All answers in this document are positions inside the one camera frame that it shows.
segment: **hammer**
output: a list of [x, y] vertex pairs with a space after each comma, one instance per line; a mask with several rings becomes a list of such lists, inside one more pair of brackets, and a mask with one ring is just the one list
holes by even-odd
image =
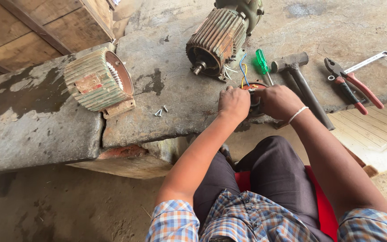
[[298, 85], [302, 95], [304, 96], [307, 106], [314, 113], [317, 119], [328, 129], [335, 129], [334, 125], [329, 120], [328, 116], [323, 110], [322, 105], [317, 101], [316, 96], [308, 85], [304, 76], [301, 74], [300, 66], [307, 65], [308, 54], [304, 51], [299, 54], [291, 54], [282, 57], [280, 60], [271, 63], [271, 70], [273, 73], [288, 71], [292, 75], [296, 84]]

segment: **dark trousers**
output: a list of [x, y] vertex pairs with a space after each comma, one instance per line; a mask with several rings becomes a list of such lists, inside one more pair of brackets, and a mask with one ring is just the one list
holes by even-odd
[[[318, 227], [314, 185], [308, 178], [301, 159], [285, 138], [270, 136], [263, 139], [241, 159], [236, 170], [250, 171], [252, 192], [274, 201], [298, 216], [319, 241], [332, 241]], [[193, 196], [193, 210], [201, 227], [224, 189], [228, 189], [233, 195], [240, 193], [234, 170], [218, 152]]]

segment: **wrist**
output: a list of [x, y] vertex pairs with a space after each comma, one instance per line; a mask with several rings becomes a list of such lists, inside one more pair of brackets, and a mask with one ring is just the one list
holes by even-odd
[[234, 114], [228, 113], [228, 112], [218, 112], [218, 116], [216, 117], [217, 120], [222, 120], [227, 124], [233, 124], [238, 126], [243, 119], [240, 120], [238, 117], [234, 117]]
[[296, 126], [311, 116], [314, 116], [313, 113], [309, 108], [306, 108], [292, 119], [291, 125]]

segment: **green screwdriver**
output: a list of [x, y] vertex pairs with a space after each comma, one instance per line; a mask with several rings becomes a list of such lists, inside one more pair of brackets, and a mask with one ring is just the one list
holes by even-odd
[[270, 68], [267, 66], [267, 60], [265, 59], [264, 53], [262, 52], [261, 49], [256, 50], [256, 59], [258, 60], [259, 65], [262, 68], [262, 74], [266, 74], [268, 80], [270, 81], [271, 85], [274, 85], [273, 81], [271, 80], [270, 77]]

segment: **red chair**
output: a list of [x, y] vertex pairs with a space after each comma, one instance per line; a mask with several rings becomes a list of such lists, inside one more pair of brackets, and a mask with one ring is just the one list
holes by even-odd
[[[319, 210], [320, 231], [329, 235], [335, 242], [337, 242], [338, 223], [335, 218], [334, 210], [331, 204], [323, 193], [317, 182], [311, 166], [306, 165], [305, 170], [311, 182], [314, 184], [316, 190], [317, 208]], [[236, 172], [235, 181], [241, 192], [250, 191], [250, 171]]]

